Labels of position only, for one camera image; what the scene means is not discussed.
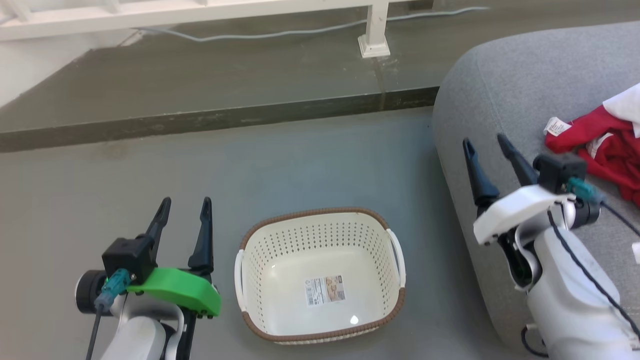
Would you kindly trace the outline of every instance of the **black cable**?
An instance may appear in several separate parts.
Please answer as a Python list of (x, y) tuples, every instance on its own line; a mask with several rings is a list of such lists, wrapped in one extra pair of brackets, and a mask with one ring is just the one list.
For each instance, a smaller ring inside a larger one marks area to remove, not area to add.
[(636, 235), (640, 236), (640, 230), (638, 230), (633, 224), (631, 224), (631, 222), (629, 220), (627, 220), (624, 216), (622, 216), (621, 213), (618, 213), (615, 209), (613, 209), (612, 207), (610, 207), (606, 202), (601, 202), (602, 207), (609, 210), (613, 215), (616, 215), (616, 217), (618, 219), (620, 219), (620, 221), (622, 221), (623, 223), (625, 223), (626, 226), (629, 227), (629, 229), (631, 229), (631, 231), (633, 231), (634, 233), (636, 233)]
[(100, 317), (102, 317), (102, 305), (98, 305), (95, 311), (95, 321), (93, 322), (93, 330), (91, 331), (91, 340), (89, 340), (89, 348), (86, 351), (85, 360), (91, 360), (93, 355), (93, 347), (95, 346), (95, 337), (98, 336), (98, 326), (100, 326)]
[(522, 328), (522, 331), (520, 331), (520, 337), (522, 338), (522, 346), (524, 346), (524, 348), (527, 349), (528, 352), (532, 353), (535, 356), (549, 357), (549, 354), (533, 350), (529, 346), (529, 343), (527, 342), (527, 330), (529, 330), (529, 329), (525, 326), (525, 327)]
[(636, 336), (640, 339), (640, 329), (638, 329), (638, 326), (636, 326), (636, 323), (631, 319), (631, 317), (629, 317), (627, 312), (611, 297), (611, 295), (607, 293), (607, 290), (605, 290), (602, 287), (602, 285), (600, 285), (600, 283), (593, 276), (591, 276), (587, 268), (584, 267), (584, 265), (580, 262), (580, 260), (578, 260), (578, 258), (575, 256), (575, 254), (569, 247), (569, 245), (566, 243), (566, 240), (563, 238), (562, 234), (560, 234), (560, 230), (558, 230), (558, 226), (554, 221), (553, 215), (551, 215), (551, 211), (547, 211), (547, 215), (549, 217), (549, 222), (551, 223), (551, 227), (554, 228), (554, 232), (556, 233), (558, 240), (560, 240), (560, 243), (562, 244), (564, 249), (569, 253), (573, 262), (576, 265), (578, 265), (578, 267), (582, 270), (582, 272), (587, 277), (587, 279), (589, 279), (596, 286), (598, 291), (607, 298), (607, 300), (611, 303), (611, 305), (620, 312), (620, 315), (622, 315), (622, 317), (629, 322), (629, 325), (631, 325), (631, 329), (634, 331)]

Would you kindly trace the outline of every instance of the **perforated basket wall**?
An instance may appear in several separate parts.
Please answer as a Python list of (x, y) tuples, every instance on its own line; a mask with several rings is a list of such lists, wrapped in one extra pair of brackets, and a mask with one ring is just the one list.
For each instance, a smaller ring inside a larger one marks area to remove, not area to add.
[[(386, 221), (377, 213), (362, 208), (305, 211), (265, 220), (254, 226), (241, 244), (246, 304), (243, 317), (247, 325), (261, 338), (297, 345), (360, 335), (391, 321), (404, 304), (404, 284), (401, 286), (396, 262), (396, 256), (401, 256), (401, 253), (394, 255), (387, 229)], [(381, 303), (383, 316), (377, 321), (339, 331), (295, 336), (270, 334), (262, 306), (262, 276), (266, 270), (278, 257), (336, 247), (353, 247), (369, 253), (380, 282), (380, 291), (371, 296)]]

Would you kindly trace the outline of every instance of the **white cloth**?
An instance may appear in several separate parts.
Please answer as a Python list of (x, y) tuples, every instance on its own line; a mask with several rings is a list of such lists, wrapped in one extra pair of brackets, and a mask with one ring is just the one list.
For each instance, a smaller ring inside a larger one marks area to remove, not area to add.
[(634, 123), (634, 135), (640, 138), (640, 84), (602, 102), (608, 113)]

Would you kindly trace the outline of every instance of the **white wall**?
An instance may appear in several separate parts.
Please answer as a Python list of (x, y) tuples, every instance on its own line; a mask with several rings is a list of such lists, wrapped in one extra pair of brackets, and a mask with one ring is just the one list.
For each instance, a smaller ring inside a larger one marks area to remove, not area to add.
[[(99, 0), (28, 0), (27, 3), (36, 11), (91, 6), (98, 4)], [(0, 7), (0, 20), (6, 14), (11, 12)], [(117, 46), (134, 33), (127, 29), (0, 42), (0, 106), (14, 100), (85, 52)]]

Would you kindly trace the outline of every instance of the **basket bottom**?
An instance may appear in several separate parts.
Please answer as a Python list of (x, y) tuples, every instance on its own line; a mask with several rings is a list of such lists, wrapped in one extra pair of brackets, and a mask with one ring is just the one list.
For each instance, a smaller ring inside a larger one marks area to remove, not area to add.
[[(358, 247), (278, 256), (266, 270), (262, 314), (266, 332), (272, 335), (336, 331), (380, 320), (397, 299), (397, 289), (382, 288), (373, 259)], [(342, 283), (334, 284), (338, 277)], [(330, 294), (322, 286), (327, 278), (329, 287), (336, 285)], [(310, 289), (314, 284), (316, 290)], [(344, 290), (344, 300), (337, 294), (340, 290)], [(391, 301), (385, 300), (388, 291), (396, 292)]]

